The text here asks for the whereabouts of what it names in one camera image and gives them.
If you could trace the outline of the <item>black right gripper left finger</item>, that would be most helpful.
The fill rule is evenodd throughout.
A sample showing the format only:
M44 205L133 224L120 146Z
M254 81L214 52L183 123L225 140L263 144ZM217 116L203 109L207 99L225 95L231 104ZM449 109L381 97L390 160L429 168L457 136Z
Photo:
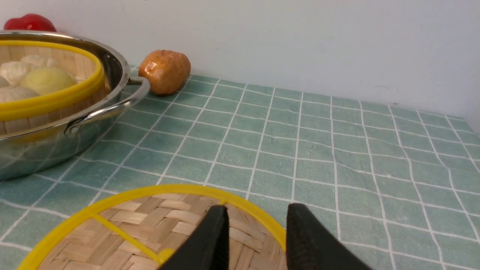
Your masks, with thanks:
M160 270L228 270L229 217L224 205L213 205L193 233Z

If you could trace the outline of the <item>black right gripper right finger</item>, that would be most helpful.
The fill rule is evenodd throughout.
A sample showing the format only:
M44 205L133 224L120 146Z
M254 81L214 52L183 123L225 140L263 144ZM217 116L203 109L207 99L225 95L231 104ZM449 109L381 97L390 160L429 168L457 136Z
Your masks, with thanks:
M370 270L341 244L301 203L288 206L286 217L288 270Z

